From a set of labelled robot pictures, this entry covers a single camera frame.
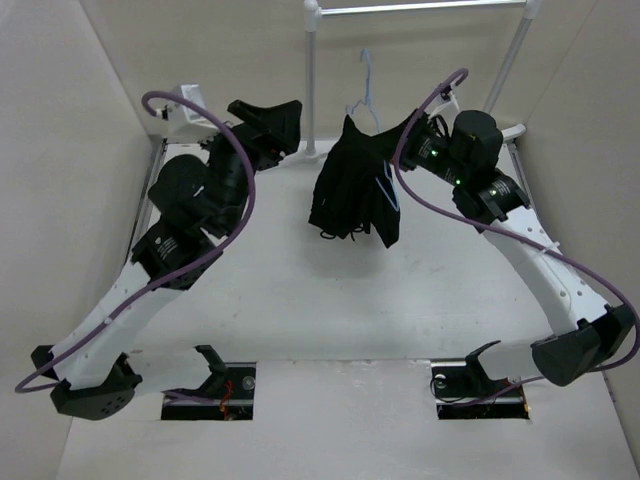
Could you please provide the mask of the light blue wire hanger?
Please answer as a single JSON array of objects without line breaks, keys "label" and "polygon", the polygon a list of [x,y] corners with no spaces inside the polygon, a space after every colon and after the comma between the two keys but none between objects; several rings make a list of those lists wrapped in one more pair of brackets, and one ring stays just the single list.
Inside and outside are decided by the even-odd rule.
[{"label": "light blue wire hanger", "polygon": [[[371,90],[371,79],[372,79],[372,73],[373,73],[372,60],[371,60],[370,52],[367,48],[363,48],[361,50],[359,61],[366,65],[364,95],[361,99],[357,100],[354,104],[347,105],[345,107],[345,113],[347,115],[352,116],[359,106],[364,106],[374,120],[374,123],[376,126],[376,132],[380,133],[381,123],[380,123],[379,116],[373,106],[373,97],[372,97],[372,90]],[[382,177],[377,176],[375,178],[375,182],[378,185],[378,188],[383,193],[383,196],[386,198],[386,201],[391,207],[391,209],[395,213],[399,213],[400,205],[398,201],[397,190],[394,185],[394,179],[391,173],[391,167],[389,166],[388,163],[383,164],[382,172],[383,172],[383,176]]]}]

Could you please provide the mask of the black trousers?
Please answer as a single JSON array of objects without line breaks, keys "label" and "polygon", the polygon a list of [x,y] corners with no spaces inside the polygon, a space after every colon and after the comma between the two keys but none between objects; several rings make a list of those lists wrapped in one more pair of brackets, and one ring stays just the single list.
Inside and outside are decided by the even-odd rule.
[{"label": "black trousers", "polygon": [[309,223],[320,229],[322,238],[375,230],[387,248],[399,240],[401,214],[391,160],[405,126],[401,122],[367,135],[351,116],[344,118],[313,191]]}]

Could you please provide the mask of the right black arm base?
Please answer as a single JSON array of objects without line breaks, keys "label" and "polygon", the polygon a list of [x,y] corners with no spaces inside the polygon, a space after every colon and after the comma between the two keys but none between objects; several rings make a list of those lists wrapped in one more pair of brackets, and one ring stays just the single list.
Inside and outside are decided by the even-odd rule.
[{"label": "right black arm base", "polygon": [[490,379],[479,357],[498,344],[489,342],[464,358],[431,361],[429,388],[439,420],[528,420],[524,390],[507,378]]}]

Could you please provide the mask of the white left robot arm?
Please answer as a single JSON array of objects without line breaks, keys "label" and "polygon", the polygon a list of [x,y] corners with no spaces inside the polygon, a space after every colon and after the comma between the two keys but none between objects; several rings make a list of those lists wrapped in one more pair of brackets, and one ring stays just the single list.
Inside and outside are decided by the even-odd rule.
[{"label": "white left robot arm", "polygon": [[38,373],[54,382],[50,397],[58,413],[103,420],[156,392],[217,406],[230,398],[229,370],[213,347],[156,355],[134,346],[247,224],[256,173],[298,150],[299,101],[257,107],[236,100],[228,110],[238,122],[201,142],[207,159],[181,154],[161,167],[148,192],[158,220],[133,246],[108,293],[65,340],[32,352]]}]

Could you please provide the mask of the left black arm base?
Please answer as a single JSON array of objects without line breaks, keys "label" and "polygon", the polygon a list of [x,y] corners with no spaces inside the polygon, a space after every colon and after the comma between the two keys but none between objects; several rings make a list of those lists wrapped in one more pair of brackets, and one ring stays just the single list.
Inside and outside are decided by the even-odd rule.
[{"label": "left black arm base", "polygon": [[175,388],[164,393],[163,421],[252,420],[257,365],[224,363],[208,345],[195,347],[207,362],[208,376],[196,388]]}]

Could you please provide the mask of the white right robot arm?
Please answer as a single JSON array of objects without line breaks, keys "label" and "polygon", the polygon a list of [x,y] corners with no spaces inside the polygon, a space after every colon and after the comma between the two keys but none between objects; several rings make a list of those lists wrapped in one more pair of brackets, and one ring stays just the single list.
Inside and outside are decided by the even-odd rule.
[{"label": "white right robot arm", "polygon": [[630,302],[612,306],[584,281],[604,280],[561,254],[526,193],[498,169],[502,144],[502,132],[485,112],[462,111],[447,130],[417,109],[393,157],[398,172],[420,167],[452,185],[452,219],[473,226],[506,258],[548,321],[551,333],[544,339],[494,340],[470,353],[463,380],[473,396],[487,395],[505,380],[544,378],[566,386],[585,373],[613,369],[626,363],[612,358],[639,330]]}]

